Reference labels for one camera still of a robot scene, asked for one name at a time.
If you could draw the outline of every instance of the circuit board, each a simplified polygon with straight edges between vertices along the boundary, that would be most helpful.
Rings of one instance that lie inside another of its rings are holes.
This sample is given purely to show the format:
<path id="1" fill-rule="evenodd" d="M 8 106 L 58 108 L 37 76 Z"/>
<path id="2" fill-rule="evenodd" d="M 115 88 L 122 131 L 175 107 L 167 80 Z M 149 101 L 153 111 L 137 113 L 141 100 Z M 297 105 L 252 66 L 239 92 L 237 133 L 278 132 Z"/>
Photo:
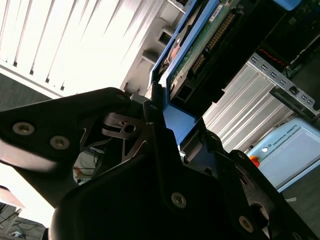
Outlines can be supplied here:
<path id="1" fill-rule="evenodd" d="M 229 0 L 220 2 L 220 4 L 217 5 L 211 17 L 204 25 L 201 33 L 198 35 L 190 50 L 184 56 L 172 75 L 170 79 L 171 86 L 176 86 L 178 81 L 183 79 L 190 69 L 194 74 L 197 73 L 205 60 L 205 57 L 202 54 L 203 50 L 205 48 L 209 51 L 212 50 L 215 44 L 219 41 L 224 31 L 236 16 L 231 12 L 231 9 L 234 9 L 238 2 L 239 0 Z"/>

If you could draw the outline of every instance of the black cable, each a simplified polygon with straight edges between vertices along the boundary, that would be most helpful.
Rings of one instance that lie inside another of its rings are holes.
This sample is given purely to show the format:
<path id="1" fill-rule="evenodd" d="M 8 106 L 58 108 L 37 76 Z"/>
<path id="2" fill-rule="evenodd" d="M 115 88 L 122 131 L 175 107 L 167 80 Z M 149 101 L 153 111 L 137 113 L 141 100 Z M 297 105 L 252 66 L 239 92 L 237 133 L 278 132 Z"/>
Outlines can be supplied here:
<path id="1" fill-rule="evenodd" d="M 36 228 L 37 226 L 34 225 L 33 227 L 31 227 L 31 228 L 29 228 L 29 229 L 25 229 L 25 228 L 23 228 L 23 227 L 20 227 L 19 225 L 17 225 L 17 227 L 18 227 L 19 229 L 23 230 L 23 231 L 30 231 L 30 230 Z"/>
<path id="2" fill-rule="evenodd" d="M 0 210 L 0 214 L 2 214 L 6 209 L 7 209 L 8 205 L 6 204 L 1 210 Z"/>
<path id="3" fill-rule="evenodd" d="M 15 215 L 16 213 L 18 212 L 18 210 L 17 211 L 15 211 L 14 213 L 12 213 L 10 216 L 8 216 L 6 219 L 4 219 L 2 222 L 0 222 L 0 224 L 2 224 L 2 223 L 4 223 L 5 221 L 7 221 L 9 218 L 11 218 L 13 215 Z"/>
<path id="4" fill-rule="evenodd" d="M 73 169 L 87 169 L 87 170 L 95 170 L 95 168 L 92 168 L 92 167 L 74 167 Z"/>
<path id="5" fill-rule="evenodd" d="M 285 74 L 286 74 L 286 78 L 289 79 L 289 74 L 286 68 L 284 68 Z"/>
<path id="6" fill-rule="evenodd" d="M 16 226 L 16 225 L 19 225 L 19 224 L 26 224 L 26 225 L 31 225 L 31 226 L 42 227 L 42 225 L 37 224 L 36 222 L 30 221 L 30 220 L 27 220 L 27 219 L 19 221 L 19 222 L 13 224 L 12 226 Z"/>
<path id="7" fill-rule="evenodd" d="M 37 226 L 35 226 L 35 229 L 36 229 L 38 232 L 40 232 L 40 233 L 44 233 L 44 232 L 46 231 L 46 229 L 44 229 L 44 231 L 39 230 L 39 229 L 37 228 Z"/>
<path id="8" fill-rule="evenodd" d="M 98 162 L 98 159 L 96 160 L 96 151 L 94 151 L 94 154 L 93 154 L 93 166 L 96 166 L 97 165 L 97 162 Z"/>

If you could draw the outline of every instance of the black metal bracket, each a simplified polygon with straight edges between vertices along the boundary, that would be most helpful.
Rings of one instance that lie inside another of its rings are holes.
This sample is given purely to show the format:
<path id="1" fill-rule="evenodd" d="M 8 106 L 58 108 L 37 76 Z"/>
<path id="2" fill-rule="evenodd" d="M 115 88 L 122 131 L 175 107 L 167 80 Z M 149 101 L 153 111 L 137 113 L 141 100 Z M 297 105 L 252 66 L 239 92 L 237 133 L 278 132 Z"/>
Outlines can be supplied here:
<path id="1" fill-rule="evenodd" d="M 53 240 L 103 238 L 106 226 L 114 238 L 317 239 L 249 158 L 226 153 L 201 122 L 184 164 L 152 96 L 158 104 L 106 88 L 0 112 L 0 158 L 35 174 L 62 178 L 80 151 L 105 145 L 101 169 L 57 207 Z"/>

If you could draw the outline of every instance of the cable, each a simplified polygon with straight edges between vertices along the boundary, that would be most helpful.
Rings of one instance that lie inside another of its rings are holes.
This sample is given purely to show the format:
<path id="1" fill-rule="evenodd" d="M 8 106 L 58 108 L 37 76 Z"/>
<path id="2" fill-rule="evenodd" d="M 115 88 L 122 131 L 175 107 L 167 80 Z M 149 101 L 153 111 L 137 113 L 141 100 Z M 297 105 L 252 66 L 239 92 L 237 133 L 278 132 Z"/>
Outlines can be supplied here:
<path id="1" fill-rule="evenodd" d="M 287 65 L 285 63 L 283 63 L 282 61 L 280 61 L 278 58 L 270 55 L 266 50 L 264 50 L 263 48 L 258 49 L 258 51 L 264 53 L 265 55 L 267 55 L 269 58 L 271 58 L 272 60 L 274 60 L 275 62 L 277 62 L 278 64 L 286 67 Z"/>
<path id="2" fill-rule="evenodd" d="M 40 232 L 40 233 L 44 233 L 44 232 L 46 231 L 46 229 L 44 229 L 44 231 L 39 230 L 39 229 L 37 228 L 37 226 L 35 226 L 35 229 L 36 229 L 38 232 Z"/>
<path id="3" fill-rule="evenodd" d="M 8 216 L 6 219 L 4 219 L 2 222 L 0 222 L 0 224 L 2 224 L 5 221 L 7 221 L 9 218 L 11 218 L 13 215 L 15 215 L 18 211 L 19 211 L 19 209 L 17 211 L 15 211 L 14 213 L 12 213 L 10 216 Z"/>
<path id="4" fill-rule="evenodd" d="M 16 226 L 16 225 L 19 225 L 19 224 L 26 224 L 26 225 L 32 225 L 32 226 L 42 227 L 42 225 L 37 224 L 36 222 L 30 221 L 30 220 L 27 220 L 27 219 L 22 220 L 22 221 L 19 221 L 19 222 L 13 224 L 13 226 Z"/>
<path id="5" fill-rule="evenodd" d="M 30 231 L 30 230 L 32 230 L 32 229 L 34 229 L 34 228 L 37 228 L 37 226 L 36 226 L 36 225 L 34 225 L 34 226 L 33 226 L 33 227 L 31 227 L 31 228 L 25 229 L 25 228 L 23 228 L 23 227 L 19 226 L 19 224 L 17 225 L 17 227 L 18 227 L 19 229 L 23 230 L 23 231 Z"/>
<path id="6" fill-rule="evenodd" d="M 284 71 L 285 71 L 285 74 L 286 74 L 286 78 L 289 79 L 289 74 L 288 74 L 287 68 L 284 68 Z"/>
<path id="7" fill-rule="evenodd" d="M 93 166 L 96 166 L 97 165 L 97 162 L 98 162 L 98 159 L 96 160 L 96 151 L 94 151 L 94 154 L 93 154 Z"/>
<path id="8" fill-rule="evenodd" d="M 78 168 L 77 166 L 73 167 L 73 169 L 74 169 L 76 172 L 78 172 L 79 174 L 83 175 L 83 176 L 88 176 L 88 177 L 92 177 L 92 176 L 93 176 L 92 174 L 91 174 L 91 175 L 84 174 L 84 173 L 80 170 L 80 168 Z"/>
<path id="9" fill-rule="evenodd" d="M 8 205 L 5 205 L 1 210 L 0 210 L 0 214 L 2 214 L 6 209 L 7 209 Z"/>

